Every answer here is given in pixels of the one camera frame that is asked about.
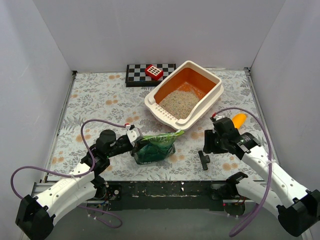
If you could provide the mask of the green litter bag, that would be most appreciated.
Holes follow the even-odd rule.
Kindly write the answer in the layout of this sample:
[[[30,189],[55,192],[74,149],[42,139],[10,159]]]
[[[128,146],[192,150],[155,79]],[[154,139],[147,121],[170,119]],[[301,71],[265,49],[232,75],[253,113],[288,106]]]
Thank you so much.
[[[176,152],[175,141],[184,134],[183,130],[142,137],[144,147],[133,158],[138,165],[160,162]]]

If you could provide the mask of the yellow plastic scoop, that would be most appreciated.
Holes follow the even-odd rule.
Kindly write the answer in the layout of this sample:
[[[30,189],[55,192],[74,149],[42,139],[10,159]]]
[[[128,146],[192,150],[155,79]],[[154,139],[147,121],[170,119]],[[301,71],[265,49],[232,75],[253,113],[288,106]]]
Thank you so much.
[[[236,129],[239,129],[246,121],[247,116],[244,113],[238,113],[232,118],[232,122]]]

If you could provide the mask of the black bag clip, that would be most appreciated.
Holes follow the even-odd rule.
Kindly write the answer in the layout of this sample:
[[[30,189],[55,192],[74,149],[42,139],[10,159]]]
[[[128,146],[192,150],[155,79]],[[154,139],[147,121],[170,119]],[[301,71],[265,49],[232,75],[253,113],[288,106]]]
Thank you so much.
[[[208,164],[211,162],[210,156],[209,155],[204,155],[202,150],[198,151],[198,155],[199,155],[199,158],[200,158],[202,169],[204,171],[207,171],[208,170]]]

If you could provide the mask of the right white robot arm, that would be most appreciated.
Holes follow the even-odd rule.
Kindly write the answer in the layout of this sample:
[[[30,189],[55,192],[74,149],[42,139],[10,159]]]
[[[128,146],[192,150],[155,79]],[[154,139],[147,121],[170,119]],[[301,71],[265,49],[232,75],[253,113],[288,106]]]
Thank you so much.
[[[251,167],[265,182],[261,186],[245,173],[226,180],[221,190],[232,199],[247,197],[271,212],[287,233],[301,236],[320,220],[320,192],[298,183],[275,161],[249,132],[239,133],[228,117],[211,117],[212,130],[204,132],[206,154],[229,153]]]

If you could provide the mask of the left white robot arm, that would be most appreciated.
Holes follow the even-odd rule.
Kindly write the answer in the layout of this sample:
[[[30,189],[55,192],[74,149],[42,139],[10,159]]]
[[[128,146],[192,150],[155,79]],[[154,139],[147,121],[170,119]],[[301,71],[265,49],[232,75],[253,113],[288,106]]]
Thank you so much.
[[[36,196],[25,196],[19,205],[16,225],[31,240],[44,240],[55,224],[86,200],[101,200],[107,194],[100,174],[110,165],[110,158],[130,152],[142,139],[139,128],[132,126],[125,135],[116,137],[112,130],[100,133],[86,156],[54,185]]]

